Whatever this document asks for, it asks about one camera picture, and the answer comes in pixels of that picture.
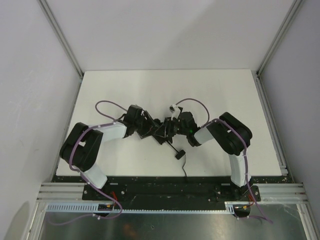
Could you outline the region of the black folding umbrella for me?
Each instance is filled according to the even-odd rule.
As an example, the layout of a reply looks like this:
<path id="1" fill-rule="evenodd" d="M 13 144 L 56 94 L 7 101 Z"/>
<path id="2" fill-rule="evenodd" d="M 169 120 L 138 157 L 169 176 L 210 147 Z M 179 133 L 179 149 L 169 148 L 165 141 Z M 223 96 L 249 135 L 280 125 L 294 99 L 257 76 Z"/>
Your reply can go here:
<path id="1" fill-rule="evenodd" d="M 182 171 L 184 173 L 185 180 L 187 179 L 187 173 L 185 171 L 185 165 L 187 162 L 186 152 L 182 150 L 177 150 L 173 146 L 173 137 L 175 135 L 188 135 L 188 130 L 183 127 L 182 122 L 179 118 L 176 117 L 166 117 L 163 122 L 160 122 L 159 119 L 155 119 L 154 122 L 156 123 L 155 129 L 152 132 L 152 136 L 162 145 L 163 143 L 167 143 L 174 151 L 175 151 L 175 158 L 180 160 L 184 157 L 184 161 L 182 164 Z"/>

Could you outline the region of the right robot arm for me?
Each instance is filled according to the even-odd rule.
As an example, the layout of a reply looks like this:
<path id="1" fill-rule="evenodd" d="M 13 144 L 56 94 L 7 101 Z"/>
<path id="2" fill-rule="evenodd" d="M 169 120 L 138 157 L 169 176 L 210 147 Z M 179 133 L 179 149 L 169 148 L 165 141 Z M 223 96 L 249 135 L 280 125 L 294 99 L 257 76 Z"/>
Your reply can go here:
<path id="1" fill-rule="evenodd" d="M 193 116 L 187 113 L 191 124 L 181 120 L 182 126 L 176 128 L 178 135 L 185 135 L 189 144 L 199 147 L 204 143 L 216 140 L 218 145 L 228 154 L 231 168 L 232 194 L 238 200 L 251 191 L 251 175 L 247 150 L 253 137 L 252 131 L 229 112 L 224 112 L 202 127 L 195 124 Z"/>

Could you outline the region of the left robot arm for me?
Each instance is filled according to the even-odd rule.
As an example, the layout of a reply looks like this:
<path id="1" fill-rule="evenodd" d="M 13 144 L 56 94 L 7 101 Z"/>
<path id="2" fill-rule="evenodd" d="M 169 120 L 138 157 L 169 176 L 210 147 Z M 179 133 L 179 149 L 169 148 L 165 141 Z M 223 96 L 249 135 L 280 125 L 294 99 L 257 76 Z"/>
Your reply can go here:
<path id="1" fill-rule="evenodd" d="M 96 163 L 102 143 L 124 139 L 133 133 L 141 138 L 148 137 L 159 125 L 150 114 L 137 105 L 131 105 L 126 113 L 111 123 L 88 126 L 82 122 L 74 125 L 59 151 L 59 157 L 68 163 L 72 171 L 102 189 L 107 176 Z"/>

